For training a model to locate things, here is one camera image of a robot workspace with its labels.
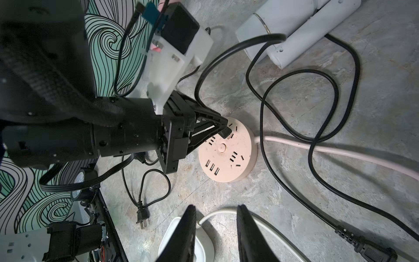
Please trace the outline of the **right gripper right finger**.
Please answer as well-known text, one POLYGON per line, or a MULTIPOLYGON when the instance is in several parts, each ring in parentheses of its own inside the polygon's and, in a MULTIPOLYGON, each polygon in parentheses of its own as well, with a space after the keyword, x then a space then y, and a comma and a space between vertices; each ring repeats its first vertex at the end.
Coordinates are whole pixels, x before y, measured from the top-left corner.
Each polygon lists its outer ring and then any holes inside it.
POLYGON ((279 262, 245 205, 237 207, 240 262, 279 262))

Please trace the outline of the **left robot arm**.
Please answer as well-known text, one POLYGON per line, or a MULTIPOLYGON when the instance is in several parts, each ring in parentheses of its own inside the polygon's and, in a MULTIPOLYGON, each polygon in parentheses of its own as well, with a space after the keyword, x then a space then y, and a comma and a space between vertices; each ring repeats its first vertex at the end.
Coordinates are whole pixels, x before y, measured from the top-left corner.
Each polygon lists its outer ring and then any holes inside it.
POLYGON ((1 2, 1 233, 24 261, 127 257, 101 182, 156 151, 164 174, 227 120, 175 90, 213 46, 181 3, 132 3, 126 20, 92 1, 1 2))

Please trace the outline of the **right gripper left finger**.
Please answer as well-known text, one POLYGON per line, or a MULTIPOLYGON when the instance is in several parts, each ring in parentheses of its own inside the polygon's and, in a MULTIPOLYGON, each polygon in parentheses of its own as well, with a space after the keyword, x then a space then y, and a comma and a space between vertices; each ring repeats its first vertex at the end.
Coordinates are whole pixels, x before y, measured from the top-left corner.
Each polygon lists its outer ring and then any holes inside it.
POLYGON ((196 207, 189 205, 157 262, 192 262, 196 234, 196 207))

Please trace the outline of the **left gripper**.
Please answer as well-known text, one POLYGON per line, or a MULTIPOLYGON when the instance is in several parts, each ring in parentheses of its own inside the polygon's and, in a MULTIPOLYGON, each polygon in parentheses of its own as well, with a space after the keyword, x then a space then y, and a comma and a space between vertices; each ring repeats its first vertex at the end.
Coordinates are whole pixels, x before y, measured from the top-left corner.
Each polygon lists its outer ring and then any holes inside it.
POLYGON ((119 98, 111 102, 124 109, 125 116, 115 127, 95 126, 94 142, 99 154, 108 157, 155 151, 165 174, 177 172, 180 159, 216 134, 223 139, 232 134, 228 120, 221 114, 206 108, 193 111, 176 91, 161 115, 155 113, 149 98, 119 98), (189 138, 195 116, 194 129, 198 131, 189 138))

